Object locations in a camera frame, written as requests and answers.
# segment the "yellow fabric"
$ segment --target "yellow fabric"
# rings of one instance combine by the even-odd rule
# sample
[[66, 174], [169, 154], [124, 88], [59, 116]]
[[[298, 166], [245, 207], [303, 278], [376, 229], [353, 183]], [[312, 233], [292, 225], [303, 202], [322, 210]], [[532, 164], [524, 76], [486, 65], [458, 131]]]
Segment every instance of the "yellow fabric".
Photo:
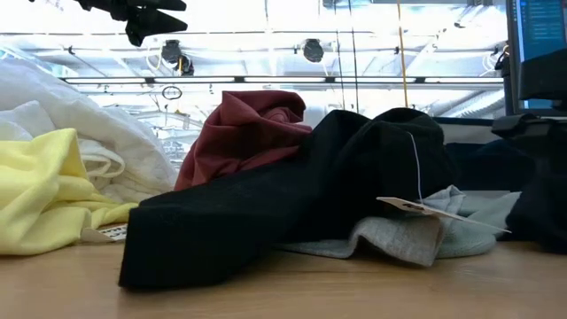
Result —
[[97, 193], [72, 128], [0, 142], [0, 254], [58, 249], [76, 242], [83, 228], [127, 222], [135, 206]]

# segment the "black fabric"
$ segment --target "black fabric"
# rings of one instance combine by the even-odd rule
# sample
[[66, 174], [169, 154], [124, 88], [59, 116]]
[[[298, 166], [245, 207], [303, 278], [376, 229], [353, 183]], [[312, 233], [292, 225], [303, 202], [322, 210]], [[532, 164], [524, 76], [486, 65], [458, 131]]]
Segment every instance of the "black fabric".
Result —
[[535, 175], [535, 161], [508, 141], [447, 144], [459, 168], [455, 186], [462, 191], [521, 191]]
[[348, 237], [383, 210], [377, 196], [418, 198], [412, 136], [427, 197], [454, 182], [443, 132], [394, 109], [372, 121], [333, 111], [293, 159], [143, 201], [130, 212], [120, 286], [216, 284], [275, 243]]
[[506, 219], [505, 240], [535, 241], [550, 253], [567, 253], [567, 175], [538, 176]]

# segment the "maroon fabric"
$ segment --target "maroon fabric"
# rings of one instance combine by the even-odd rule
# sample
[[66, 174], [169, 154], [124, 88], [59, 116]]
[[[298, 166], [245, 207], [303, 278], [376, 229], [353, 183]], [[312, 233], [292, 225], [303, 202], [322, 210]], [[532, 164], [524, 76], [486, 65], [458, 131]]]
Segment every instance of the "maroon fabric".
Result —
[[222, 92], [222, 102], [206, 119], [183, 161], [175, 190], [272, 163], [293, 155], [311, 128], [305, 103], [284, 91]]

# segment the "wooden table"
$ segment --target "wooden table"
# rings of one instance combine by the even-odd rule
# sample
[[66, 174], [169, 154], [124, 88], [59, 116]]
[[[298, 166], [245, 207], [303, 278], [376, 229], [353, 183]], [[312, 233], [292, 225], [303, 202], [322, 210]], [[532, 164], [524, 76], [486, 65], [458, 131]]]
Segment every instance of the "wooden table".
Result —
[[536, 249], [429, 269], [273, 253], [220, 286], [132, 293], [116, 284], [121, 245], [73, 246], [0, 259], [0, 318], [566, 318], [567, 257]]

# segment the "light gray fabric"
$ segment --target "light gray fabric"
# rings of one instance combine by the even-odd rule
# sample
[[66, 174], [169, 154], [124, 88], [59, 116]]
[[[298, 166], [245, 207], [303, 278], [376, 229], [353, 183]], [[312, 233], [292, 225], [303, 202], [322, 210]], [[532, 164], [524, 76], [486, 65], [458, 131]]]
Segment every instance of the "light gray fabric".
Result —
[[[506, 229], [506, 217], [520, 197], [519, 192], [510, 193], [497, 199], [483, 197], [465, 198], [459, 215], [476, 222], [482, 222]], [[496, 245], [501, 231], [466, 222], [448, 221], [449, 227], [439, 248], [438, 258], [454, 258], [487, 253]]]
[[[454, 186], [423, 200], [432, 208], [468, 216], [478, 222], [506, 228], [505, 219], [519, 193], [503, 198], [466, 197]], [[400, 218], [368, 217], [358, 222], [348, 240], [322, 240], [279, 245], [295, 253], [347, 259], [361, 239], [401, 261], [429, 267], [436, 258], [452, 258], [488, 252], [495, 244], [494, 230], [449, 218], [438, 219], [400, 212]]]
[[360, 221], [349, 240], [322, 240], [280, 245], [281, 249], [317, 256], [346, 259], [361, 239], [401, 261], [431, 266], [443, 235], [443, 223], [435, 217], [412, 216], [397, 220], [368, 217]]

